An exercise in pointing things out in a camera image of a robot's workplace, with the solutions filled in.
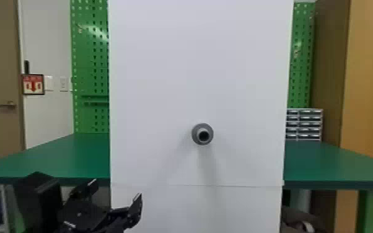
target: red sign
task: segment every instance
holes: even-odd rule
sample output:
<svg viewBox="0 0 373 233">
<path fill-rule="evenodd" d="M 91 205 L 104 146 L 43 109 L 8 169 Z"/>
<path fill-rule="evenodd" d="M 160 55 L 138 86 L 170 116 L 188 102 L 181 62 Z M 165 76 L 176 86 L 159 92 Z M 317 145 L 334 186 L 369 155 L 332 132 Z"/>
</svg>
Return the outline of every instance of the red sign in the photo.
<svg viewBox="0 0 373 233">
<path fill-rule="evenodd" d="M 43 74 L 22 74 L 23 94 L 44 95 Z"/>
</svg>

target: door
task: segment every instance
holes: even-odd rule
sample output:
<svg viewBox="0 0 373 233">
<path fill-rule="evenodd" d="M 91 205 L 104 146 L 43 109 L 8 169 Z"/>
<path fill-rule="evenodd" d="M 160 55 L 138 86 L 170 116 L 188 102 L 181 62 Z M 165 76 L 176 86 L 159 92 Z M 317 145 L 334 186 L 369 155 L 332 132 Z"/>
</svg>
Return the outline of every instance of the door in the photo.
<svg viewBox="0 0 373 233">
<path fill-rule="evenodd" d="M 0 157 L 24 148 L 16 0 L 0 0 Z"/>
</svg>

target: table leg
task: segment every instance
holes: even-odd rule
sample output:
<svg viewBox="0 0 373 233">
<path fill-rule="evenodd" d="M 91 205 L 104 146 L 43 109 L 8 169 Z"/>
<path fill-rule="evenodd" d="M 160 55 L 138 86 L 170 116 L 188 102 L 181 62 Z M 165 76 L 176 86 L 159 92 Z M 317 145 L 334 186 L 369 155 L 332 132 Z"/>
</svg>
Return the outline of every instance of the table leg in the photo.
<svg viewBox="0 0 373 233">
<path fill-rule="evenodd" d="M 373 190 L 360 190 L 356 233 L 373 233 Z"/>
</svg>

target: light switch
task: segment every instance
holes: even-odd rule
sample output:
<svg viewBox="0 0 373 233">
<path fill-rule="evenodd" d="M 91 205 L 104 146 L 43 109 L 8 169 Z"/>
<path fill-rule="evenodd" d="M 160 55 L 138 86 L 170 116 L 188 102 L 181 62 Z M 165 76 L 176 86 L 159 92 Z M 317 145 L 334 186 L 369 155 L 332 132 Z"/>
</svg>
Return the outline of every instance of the light switch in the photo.
<svg viewBox="0 0 373 233">
<path fill-rule="evenodd" d="M 61 76 L 59 77 L 59 91 L 61 92 L 67 92 L 69 91 L 69 78 Z"/>
<path fill-rule="evenodd" d="M 45 75 L 45 91 L 53 91 L 53 77 Z"/>
</svg>

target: green table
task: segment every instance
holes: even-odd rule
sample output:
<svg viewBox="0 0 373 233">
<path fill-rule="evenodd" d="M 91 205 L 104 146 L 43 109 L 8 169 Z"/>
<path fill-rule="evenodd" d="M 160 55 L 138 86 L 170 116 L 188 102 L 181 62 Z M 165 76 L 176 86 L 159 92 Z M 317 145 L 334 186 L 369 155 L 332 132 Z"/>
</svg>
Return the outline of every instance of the green table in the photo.
<svg viewBox="0 0 373 233">
<path fill-rule="evenodd" d="M 110 183 L 108 134 L 72 134 L 0 159 L 0 184 L 12 183 L 38 171 L 59 178 L 62 185 L 78 185 L 97 178 Z"/>
<path fill-rule="evenodd" d="M 285 188 L 359 190 L 356 232 L 373 232 L 373 158 L 326 143 L 287 142 Z"/>
<path fill-rule="evenodd" d="M 63 185 L 110 183 L 108 134 L 73 134 L 0 159 L 0 183 L 34 171 Z M 373 158 L 318 142 L 287 142 L 285 188 L 360 190 L 357 232 L 373 232 Z"/>
</svg>

